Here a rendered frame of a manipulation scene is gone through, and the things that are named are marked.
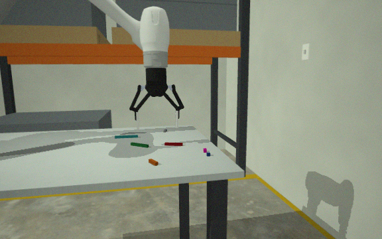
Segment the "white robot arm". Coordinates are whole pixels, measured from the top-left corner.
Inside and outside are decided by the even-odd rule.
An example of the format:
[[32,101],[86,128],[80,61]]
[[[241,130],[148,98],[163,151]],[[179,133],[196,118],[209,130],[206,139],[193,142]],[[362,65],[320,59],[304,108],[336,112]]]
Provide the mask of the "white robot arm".
[[[16,1],[0,0],[0,24]],[[143,10],[141,21],[137,21],[112,0],[88,1],[93,3],[131,35],[133,42],[143,50],[143,65],[145,68],[168,67],[170,30],[168,17],[164,9],[148,7]]]

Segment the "orange rod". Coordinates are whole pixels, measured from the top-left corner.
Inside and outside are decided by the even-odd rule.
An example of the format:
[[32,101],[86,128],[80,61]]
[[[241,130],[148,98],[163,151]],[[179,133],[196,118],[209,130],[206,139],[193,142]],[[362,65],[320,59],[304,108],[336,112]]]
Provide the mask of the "orange rod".
[[153,160],[153,159],[149,159],[149,163],[151,163],[151,164],[153,164],[153,165],[159,165],[158,164],[158,161],[155,161],[155,160]]

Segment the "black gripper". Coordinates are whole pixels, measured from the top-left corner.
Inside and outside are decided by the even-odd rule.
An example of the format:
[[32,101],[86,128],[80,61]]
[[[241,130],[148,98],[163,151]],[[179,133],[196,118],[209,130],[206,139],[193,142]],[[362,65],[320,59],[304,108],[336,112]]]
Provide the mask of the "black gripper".
[[[147,95],[141,100],[139,105],[134,108],[134,105],[139,97],[139,94],[143,89],[146,89],[148,92]],[[172,90],[172,93],[174,94],[174,97],[176,98],[179,106],[177,106],[171,98],[167,95],[166,91],[167,89]],[[161,97],[164,96],[171,104],[172,106],[176,109],[175,110],[175,123],[176,123],[176,128],[178,128],[178,119],[180,117],[179,111],[181,109],[184,109],[184,106],[176,92],[175,85],[167,85],[166,83],[166,68],[146,68],[146,86],[141,86],[138,85],[137,88],[137,93],[133,99],[133,102],[130,106],[130,110],[135,112],[135,121],[137,120],[137,130],[139,129],[139,112],[138,110],[141,108],[141,106],[146,102],[146,100],[149,98],[149,96],[152,97]]]

